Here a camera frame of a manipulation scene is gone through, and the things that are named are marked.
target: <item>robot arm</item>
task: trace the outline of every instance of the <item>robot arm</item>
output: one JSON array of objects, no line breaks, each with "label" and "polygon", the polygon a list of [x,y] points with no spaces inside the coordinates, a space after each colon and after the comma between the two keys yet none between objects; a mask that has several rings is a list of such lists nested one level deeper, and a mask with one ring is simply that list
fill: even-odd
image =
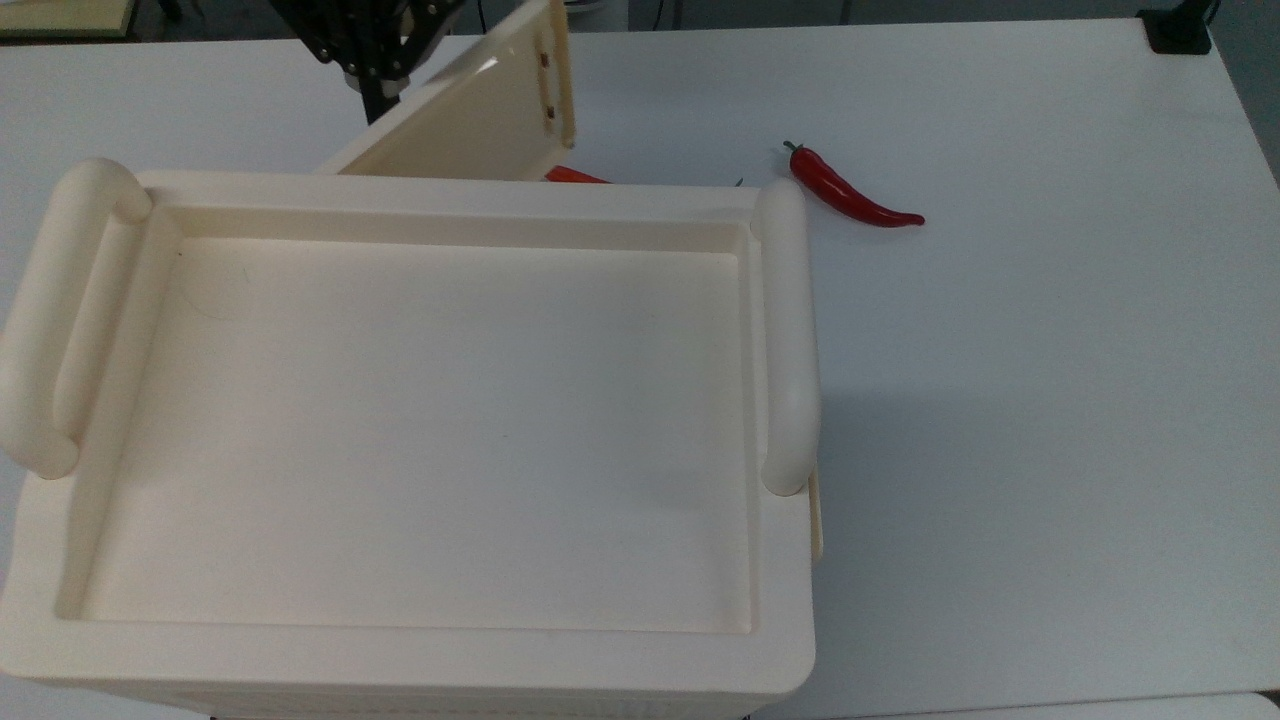
[{"label": "robot arm", "polygon": [[[271,0],[321,63],[338,63],[372,124],[448,35],[466,0]],[[408,27],[407,35],[402,35]]]}]

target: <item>cream plastic board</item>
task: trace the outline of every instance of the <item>cream plastic board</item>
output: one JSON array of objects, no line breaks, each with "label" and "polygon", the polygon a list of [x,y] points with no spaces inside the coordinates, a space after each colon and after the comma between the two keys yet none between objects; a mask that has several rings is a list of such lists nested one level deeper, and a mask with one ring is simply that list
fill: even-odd
[{"label": "cream plastic board", "polygon": [[808,676],[795,184],[138,179],[59,183],[0,341],[0,442],[56,478],[0,667],[232,717],[737,717]]},{"label": "cream plastic board", "polygon": [[316,173],[531,181],[573,132],[564,6],[527,0]]},{"label": "cream plastic board", "polygon": [[136,0],[18,0],[0,4],[0,37],[124,37]]}]

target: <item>red chili pepper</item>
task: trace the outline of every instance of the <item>red chili pepper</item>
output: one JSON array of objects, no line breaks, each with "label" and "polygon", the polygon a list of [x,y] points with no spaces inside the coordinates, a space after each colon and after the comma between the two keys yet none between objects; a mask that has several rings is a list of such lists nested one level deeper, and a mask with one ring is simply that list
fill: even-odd
[{"label": "red chili pepper", "polygon": [[822,156],[804,145],[796,146],[790,141],[783,142],[791,150],[791,173],[823,202],[836,210],[849,215],[855,220],[861,220],[882,228],[901,228],[905,225],[923,225],[924,217],[914,213],[897,213],[882,205],[877,205],[854,186],[840,177]]},{"label": "red chili pepper", "polygon": [[547,179],[552,182],[595,182],[609,184],[609,181],[602,181],[595,176],[589,176],[581,170],[566,168],[564,165],[556,165],[552,168],[552,172],[547,173]]}]

